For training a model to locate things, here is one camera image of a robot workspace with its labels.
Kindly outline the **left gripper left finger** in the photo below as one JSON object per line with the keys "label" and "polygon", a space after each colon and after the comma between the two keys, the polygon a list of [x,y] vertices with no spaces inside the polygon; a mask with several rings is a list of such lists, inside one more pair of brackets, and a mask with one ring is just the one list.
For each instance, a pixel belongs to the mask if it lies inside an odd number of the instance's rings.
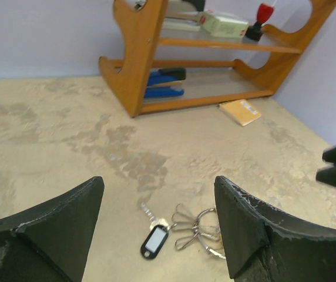
{"label": "left gripper left finger", "polygon": [[0,219],[0,281],[82,281],[104,189],[95,176]]}

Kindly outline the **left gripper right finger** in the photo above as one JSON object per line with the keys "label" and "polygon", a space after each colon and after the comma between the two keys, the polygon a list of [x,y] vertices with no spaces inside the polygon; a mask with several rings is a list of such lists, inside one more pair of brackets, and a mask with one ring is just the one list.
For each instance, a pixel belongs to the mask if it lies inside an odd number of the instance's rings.
{"label": "left gripper right finger", "polygon": [[336,229],[291,214],[224,176],[214,196],[234,281],[336,281]]}

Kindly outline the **large metal keyring with clips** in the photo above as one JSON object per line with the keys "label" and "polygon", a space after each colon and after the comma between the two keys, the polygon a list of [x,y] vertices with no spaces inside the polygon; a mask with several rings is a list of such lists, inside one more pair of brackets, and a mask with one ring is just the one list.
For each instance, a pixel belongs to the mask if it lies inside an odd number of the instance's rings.
{"label": "large metal keyring with clips", "polygon": [[175,211],[171,217],[171,231],[190,233],[190,235],[178,238],[174,242],[174,249],[176,251],[183,251],[194,242],[198,242],[205,249],[207,254],[218,259],[226,259],[219,222],[217,221],[217,224],[214,226],[202,223],[202,220],[208,215],[214,215],[216,220],[218,220],[215,207],[205,209],[198,215],[194,215],[182,203],[179,203],[175,207]]}

